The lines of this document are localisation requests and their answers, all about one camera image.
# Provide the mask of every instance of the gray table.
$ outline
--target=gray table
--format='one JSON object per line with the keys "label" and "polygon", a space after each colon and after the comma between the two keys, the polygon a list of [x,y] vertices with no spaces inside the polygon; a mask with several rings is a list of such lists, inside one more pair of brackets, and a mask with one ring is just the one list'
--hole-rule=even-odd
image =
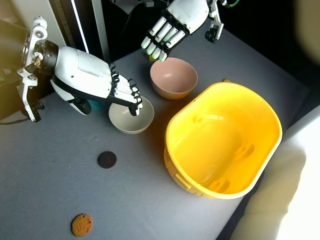
{"label": "gray table", "polygon": [[[38,123],[0,126],[0,239],[75,239],[71,221],[81,213],[94,224],[83,239],[213,240],[241,199],[193,196],[169,176],[163,160],[169,119],[209,85],[228,78],[264,97],[284,129],[309,90],[254,49],[223,31],[216,44],[204,38],[209,23],[184,40],[172,57],[189,62],[198,85],[183,100],[152,89],[151,63],[138,50],[116,62],[155,108],[147,131],[126,135],[112,126],[108,110],[81,116],[55,93],[43,99]],[[5,121],[21,118],[16,113]],[[113,151],[110,169],[97,164]]]}

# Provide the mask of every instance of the robotic hand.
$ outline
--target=robotic hand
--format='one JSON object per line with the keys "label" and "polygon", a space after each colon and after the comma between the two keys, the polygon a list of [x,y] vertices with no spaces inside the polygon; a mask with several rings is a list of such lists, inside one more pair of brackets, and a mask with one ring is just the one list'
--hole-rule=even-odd
{"label": "robotic hand", "polygon": [[[170,51],[185,37],[196,31],[208,16],[212,21],[205,38],[212,43],[218,40],[224,25],[220,21],[217,1],[174,0],[147,33],[141,47],[146,49],[147,54],[154,59],[159,58],[164,61]],[[221,4],[227,7],[227,0],[221,0]]]}
{"label": "robotic hand", "polygon": [[41,119],[38,110],[44,108],[40,101],[28,99],[28,90],[38,85],[36,70],[50,75],[56,93],[83,115],[91,112],[88,100],[101,102],[107,99],[128,107],[133,116],[140,114],[142,98],[133,79],[127,80],[115,71],[114,64],[109,66],[89,53],[68,46],[59,48],[48,40],[45,45],[38,43],[47,36],[47,22],[42,17],[35,18],[26,43],[25,66],[17,70],[22,77],[18,91],[32,122]]}

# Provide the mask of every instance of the yellow basket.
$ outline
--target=yellow basket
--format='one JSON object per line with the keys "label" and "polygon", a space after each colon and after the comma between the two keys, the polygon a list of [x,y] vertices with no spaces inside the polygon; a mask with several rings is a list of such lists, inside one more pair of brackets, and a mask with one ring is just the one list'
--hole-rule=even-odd
{"label": "yellow basket", "polygon": [[261,96],[219,82],[171,119],[164,162],[189,193],[235,199],[254,187],[281,138],[279,118]]}

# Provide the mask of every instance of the teal object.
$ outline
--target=teal object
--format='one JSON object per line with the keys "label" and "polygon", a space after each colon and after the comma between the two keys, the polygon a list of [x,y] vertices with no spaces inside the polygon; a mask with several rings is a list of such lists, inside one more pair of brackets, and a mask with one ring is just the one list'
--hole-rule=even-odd
{"label": "teal object", "polygon": [[93,109],[97,109],[97,110],[100,110],[102,109],[102,103],[99,102],[99,101],[92,101],[92,100],[88,100],[90,105],[91,105],[91,108]]}

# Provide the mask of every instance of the bolt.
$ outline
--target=bolt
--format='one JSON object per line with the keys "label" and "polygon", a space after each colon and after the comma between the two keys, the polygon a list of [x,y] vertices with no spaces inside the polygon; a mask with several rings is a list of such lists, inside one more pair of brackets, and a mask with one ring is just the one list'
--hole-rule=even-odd
{"label": "bolt", "polygon": [[36,35],[38,38],[40,38],[40,39],[42,39],[42,38],[44,37],[44,33],[43,33],[42,31],[37,31],[37,32],[35,33],[35,35]]}
{"label": "bolt", "polygon": [[37,79],[37,77],[36,77],[35,75],[31,74],[30,76],[28,76],[28,79],[36,80],[36,79]]}

